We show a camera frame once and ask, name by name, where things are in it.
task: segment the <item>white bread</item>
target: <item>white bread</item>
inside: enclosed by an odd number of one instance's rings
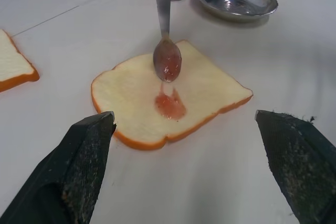
[[[155,107],[162,81],[155,75],[152,54],[124,61],[92,82],[94,107],[98,113],[114,111],[115,136],[132,148],[153,150],[166,141],[180,140],[253,96],[188,41],[176,45],[182,55],[181,72],[173,82],[165,82],[163,89],[171,95],[175,88],[186,108],[178,120],[162,116]]]
[[[27,81],[37,81],[38,72],[0,29],[0,92]]]

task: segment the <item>white table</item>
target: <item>white table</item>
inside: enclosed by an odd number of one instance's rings
[[[91,223],[298,224],[268,168],[254,115],[316,116],[316,127],[336,144],[336,5],[278,2],[267,22],[254,25],[222,22],[194,0],[172,3],[171,37],[188,39],[255,96],[158,151],[111,141]],[[18,34],[41,79],[0,93],[0,212],[68,128],[95,113],[94,77],[152,51],[160,38],[155,0],[83,1],[32,29],[36,20],[14,17],[18,25],[10,16],[1,25]]]

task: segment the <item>metal spoon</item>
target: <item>metal spoon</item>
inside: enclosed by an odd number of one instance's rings
[[[170,1],[156,0],[162,39],[153,53],[156,75],[166,82],[171,82],[178,77],[182,64],[180,50],[169,39]]]

